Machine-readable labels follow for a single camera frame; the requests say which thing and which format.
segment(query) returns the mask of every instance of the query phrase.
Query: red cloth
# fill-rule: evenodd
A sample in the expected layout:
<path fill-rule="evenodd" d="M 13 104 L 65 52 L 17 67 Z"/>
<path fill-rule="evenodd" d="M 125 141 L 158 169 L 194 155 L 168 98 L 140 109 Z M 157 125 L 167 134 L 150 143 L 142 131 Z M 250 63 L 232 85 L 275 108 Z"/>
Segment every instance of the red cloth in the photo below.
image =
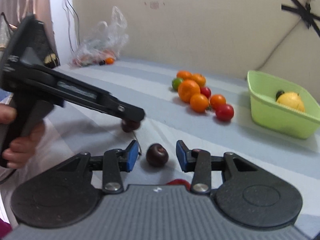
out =
<path fill-rule="evenodd" d="M 2 219 L 0 219 L 0 239 L 5 237 L 8 233 L 12 231 L 12 228 L 10 224 L 4 222 Z"/>
<path fill-rule="evenodd" d="M 191 187 L 190 183 L 184 179 L 174 179 L 173 181 L 167 183 L 167 185 L 185 185 L 188 191 L 190 191 Z"/>

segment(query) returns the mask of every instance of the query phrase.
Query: pink curtain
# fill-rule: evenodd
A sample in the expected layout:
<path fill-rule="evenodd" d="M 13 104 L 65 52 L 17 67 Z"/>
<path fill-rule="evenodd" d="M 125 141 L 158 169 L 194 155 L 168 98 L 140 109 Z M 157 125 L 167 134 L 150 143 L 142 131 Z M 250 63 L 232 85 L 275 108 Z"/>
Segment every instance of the pink curtain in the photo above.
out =
<path fill-rule="evenodd" d="M 44 22 L 52 50 L 56 53 L 50 13 L 50 0 L 0 0 L 0 13 L 1 12 L 5 13 L 8 22 L 14 26 L 19 26 L 21 20 L 28 13 L 34 13 L 37 19 Z"/>

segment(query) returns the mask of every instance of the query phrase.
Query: orange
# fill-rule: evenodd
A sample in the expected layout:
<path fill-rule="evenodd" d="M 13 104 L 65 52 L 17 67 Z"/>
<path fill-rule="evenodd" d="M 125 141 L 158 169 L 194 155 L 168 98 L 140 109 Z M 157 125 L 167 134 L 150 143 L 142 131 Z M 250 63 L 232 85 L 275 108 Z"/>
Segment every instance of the orange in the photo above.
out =
<path fill-rule="evenodd" d="M 197 113 L 204 113 L 209 106 L 209 100 L 203 94 L 194 94 L 190 99 L 190 106 Z"/>
<path fill-rule="evenodd" d="M 177 73 L 177 77 L 180 77 L 180 78 L 186 80 L 186 79 L 191 79 L 192 74 L 191 74 L 189 71 L 180 70 L 180 71 Z"/>
<path fill-rule="evenodd" d="M 210 106 L 212 109 L 217 109 L 218 106 L 226 104 L 226 98 L 223 95 L 213 95 L 210 98 Z"/>
<path fill-rule="evenodd" d="M 204 77 L 203 75 L 201 75 L 201 74 L 198 74 L 198 73 L 193 74 L 193 75 L 191 76 L 191 79 L 194 80 L 194 81 L 196 81 L 197 84 L 198 84 L 200 87 L 204 87 L 205 82 L 206 82 L 205 77 Z"/>
<path fill-rule="evenodd" d="M 185 103 L 189 103 L 194 94 L 200 94 L 200 87 L 193 80 L 184 80 L 178 87 L 178 95 Z"/>

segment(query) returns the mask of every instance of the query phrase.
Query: metal screw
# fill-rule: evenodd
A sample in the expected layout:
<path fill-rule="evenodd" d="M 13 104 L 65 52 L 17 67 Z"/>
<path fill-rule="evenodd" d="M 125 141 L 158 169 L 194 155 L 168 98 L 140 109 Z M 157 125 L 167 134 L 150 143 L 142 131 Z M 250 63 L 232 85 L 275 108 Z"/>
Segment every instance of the metal screw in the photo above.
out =
<path fill-rule="evenodd" d="M 193 190 L 196 192 L 206 192 L 209 189 L 207 184 L 197 183 L 193 185 Z"/>
<path fill-rule="evenodd" d="M 124 112 L 124 107 L 123 107 L 123 106 L 118 106 L 118 110 L 119 110 L 120 112 Z"/>
<path fill-rule="evenodd" d="M 117 191 L 121 188 L 121 185 L 117 182 L 108 182 L 104 185 L 104 188 L 109 191 Z"/>

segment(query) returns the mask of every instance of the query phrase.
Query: human hand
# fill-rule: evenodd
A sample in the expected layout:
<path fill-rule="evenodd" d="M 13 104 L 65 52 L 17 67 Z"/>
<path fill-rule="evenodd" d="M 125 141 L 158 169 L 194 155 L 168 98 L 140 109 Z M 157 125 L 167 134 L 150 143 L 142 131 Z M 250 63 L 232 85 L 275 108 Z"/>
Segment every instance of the human hand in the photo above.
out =
<path fill-rule="evenodd" d="M 0 123 L 10 124 L 16 115 L 16 109 L 0 104 Z M 20 169 L 27 163 L 35 154 L 36 146 L 44 134 L 44 129 L 44 122 L 41 121 L 33 128 L 29 136 L 16 138 L 10 143 L 10 147 L 2 153 L 2 158 L 8 160 L 8 168 Z"/>

